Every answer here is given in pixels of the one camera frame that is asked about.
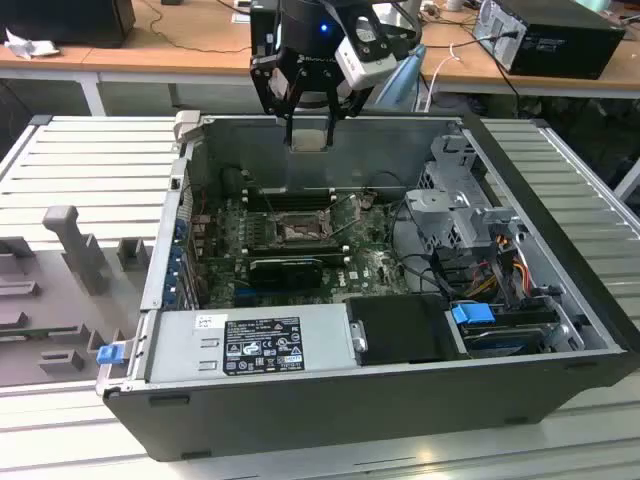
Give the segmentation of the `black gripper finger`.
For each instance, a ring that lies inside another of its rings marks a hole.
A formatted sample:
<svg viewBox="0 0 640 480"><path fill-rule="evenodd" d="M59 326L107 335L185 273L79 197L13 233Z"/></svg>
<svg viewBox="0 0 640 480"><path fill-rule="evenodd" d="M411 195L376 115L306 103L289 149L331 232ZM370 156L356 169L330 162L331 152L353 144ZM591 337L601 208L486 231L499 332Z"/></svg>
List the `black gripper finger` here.
<svg viewBox="0 0 640 480"><path fill-rule="evenodd" d="M253 55L250 76L264 112L285 121L284 143L291 146L294 112L305 91L305 67L299 55L293 51Z"/></svg>
<svg viewBox="0 0 640 480"><path fill-rule="evenodd" d="M326 128L326 147L331 147L334 144L336 124L347 117L357 117L374 90L374 87L370 86L364 89L351 90L346 99L340 101L337 91L337 76L329 70L324 70L323 82L329 107Z"/></svg>

